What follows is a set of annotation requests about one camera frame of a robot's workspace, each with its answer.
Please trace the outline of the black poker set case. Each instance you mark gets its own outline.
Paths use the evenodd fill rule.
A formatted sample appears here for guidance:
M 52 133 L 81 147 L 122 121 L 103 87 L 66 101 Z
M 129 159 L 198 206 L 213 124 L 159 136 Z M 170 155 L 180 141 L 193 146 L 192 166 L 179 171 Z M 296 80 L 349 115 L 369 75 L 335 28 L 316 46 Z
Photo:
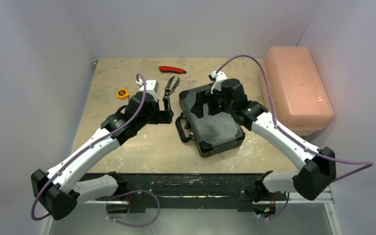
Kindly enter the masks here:
M 203 158 L 239 147 L 245 139 L 241 126 L 227 113 L 210 116 L 207 114 L 207 105 L 204 105 L 203 118 L 198 118 L 190 112 L 196 100 L 196 93 L 209 90 L 211 87 L 211 84 L 207 84 L 181 91 L 179 104 L 182 112 L 175 120 L 181 141 L 194 141 Z

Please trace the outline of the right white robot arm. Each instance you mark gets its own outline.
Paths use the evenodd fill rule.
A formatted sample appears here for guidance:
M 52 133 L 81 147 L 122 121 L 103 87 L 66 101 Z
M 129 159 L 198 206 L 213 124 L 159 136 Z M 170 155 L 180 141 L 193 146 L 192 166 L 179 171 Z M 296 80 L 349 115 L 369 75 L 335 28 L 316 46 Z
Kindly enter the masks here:
M 255 181 L 255 201 L 267 199 L 276 192 L 297 192 L 307 200 L 315 200 L 336 178 L 335 153 L 328 147 L 320 149 L 288 130 L 271 112 L 257 101 L 248 99 L 243 85 L 237 79 L 225 79 L 195 95 L 190 111 L 198 118 L 221 112 L 250 132 L 261 136 L 296 167 L 296 172 L 276 173 L 268 171 Z

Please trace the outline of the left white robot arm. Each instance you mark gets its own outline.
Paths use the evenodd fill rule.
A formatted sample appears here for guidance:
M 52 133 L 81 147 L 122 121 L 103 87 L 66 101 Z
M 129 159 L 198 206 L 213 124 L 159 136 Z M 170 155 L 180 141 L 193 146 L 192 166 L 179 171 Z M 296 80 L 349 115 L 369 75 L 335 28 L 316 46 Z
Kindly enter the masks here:
M 127 105 L 109 115 L 100 128 L 69 157 L 47 171 L 37 169 L 31 175 L 33 194 L 31 208 L 33 220 L 35 207 L 40 203 L 55 220 L 69 215 L 84 202 L 102 197 L 121 200 L 130 194 L 127 181 L 117 172 L 99 178 L 82 181 L 82 177 L 110 152 L 136 136 L 147 124 L 170 124 L 173 112 L 169 98 L 164 98 L 164 110 L 159 101 L 150 94 L 137 92 Z

